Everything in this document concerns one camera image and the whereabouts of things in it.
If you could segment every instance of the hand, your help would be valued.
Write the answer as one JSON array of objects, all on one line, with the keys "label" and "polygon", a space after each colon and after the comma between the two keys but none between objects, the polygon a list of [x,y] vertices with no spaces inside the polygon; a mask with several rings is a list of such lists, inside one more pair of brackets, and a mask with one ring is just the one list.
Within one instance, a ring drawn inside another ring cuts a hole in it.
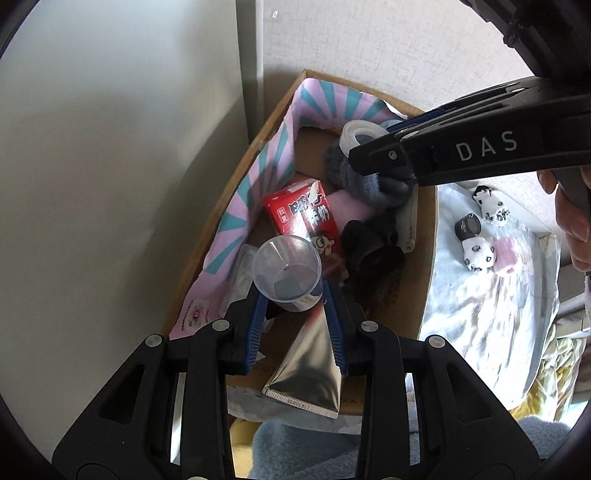
[{"label": "hand", "polygon": [[[587,187],[591,189],[591,167],[581,167],[581,175]],[[550,170],[538,172],[538,181],[548,194],[556,190],[558,182]],[[569,202],[561,187],[554,197],[556,204],[556,223],[566,233],[566,242],[570,248],[573,266],[580,271],[591,270],[591,225],[587,218]]]}]

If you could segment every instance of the pink and teal striped fabric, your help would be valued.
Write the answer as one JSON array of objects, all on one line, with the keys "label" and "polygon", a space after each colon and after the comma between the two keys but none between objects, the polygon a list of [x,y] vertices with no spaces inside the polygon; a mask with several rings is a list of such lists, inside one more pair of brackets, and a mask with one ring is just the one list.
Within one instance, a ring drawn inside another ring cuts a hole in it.
[{"label": "pink and teal striped fabric", "polygon": [[344,126],[349,120],[380,124],[393,118],[386,104],[373,95],[337,83],[305,79],[296,90],[279,130],[234,192],[205,257],[203,270],[185,297],[170,338],[192,335],[220,318],[219,305],[232,264],[261,214],[263,197],[283,188],[295,173],[294,142],[300,127],[332,129]]}]

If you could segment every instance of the measuring cup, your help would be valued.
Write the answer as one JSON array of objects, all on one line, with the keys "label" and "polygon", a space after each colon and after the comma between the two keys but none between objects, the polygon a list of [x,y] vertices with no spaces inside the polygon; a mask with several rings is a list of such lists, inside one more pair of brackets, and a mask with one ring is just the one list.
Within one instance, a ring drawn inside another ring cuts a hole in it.
[{"label": "measuring cup", "polygon": [[320,300],[321,272],[314,245],[295,235],[267,240],[252,260],[252,279],[258,290],[289,312],[303,312]]}]

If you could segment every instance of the panda figurine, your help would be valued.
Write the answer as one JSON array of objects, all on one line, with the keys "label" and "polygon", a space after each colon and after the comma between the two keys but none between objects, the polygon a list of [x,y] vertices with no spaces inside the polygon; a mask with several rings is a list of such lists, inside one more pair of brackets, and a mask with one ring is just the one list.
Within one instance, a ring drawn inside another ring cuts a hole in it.
[{"label": "panda figurine", "polygon": [[480,206],[482,218],[495,226],[505,226],[510,214],[506,205],[500,201],[486,185],[478,185],[474,194],[474,201]]},{"label": "panda figurine", "polygon": [[474,273],[486,271],[495,264],[495,247],[491,241],[481,236],[468,238],[462,242],[464,263]]}]

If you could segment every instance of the white cloth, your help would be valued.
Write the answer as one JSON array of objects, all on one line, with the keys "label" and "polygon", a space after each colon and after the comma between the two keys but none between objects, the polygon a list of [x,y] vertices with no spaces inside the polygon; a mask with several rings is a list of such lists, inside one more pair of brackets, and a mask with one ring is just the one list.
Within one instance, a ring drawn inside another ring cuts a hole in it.
[{"label": "white cloth", "polygon": [[482,236],[519,242],[524,267],[504,278],[492,269],[474,274],[463,263],[454,224],[480,209],[455,184],[440,186],[438,199],[433,278],[419,338],[446,338],[510,410],[534,381],[558,309],[560,247],[554,235],[538,238],[513,216],[502,228],[482,222]]}]

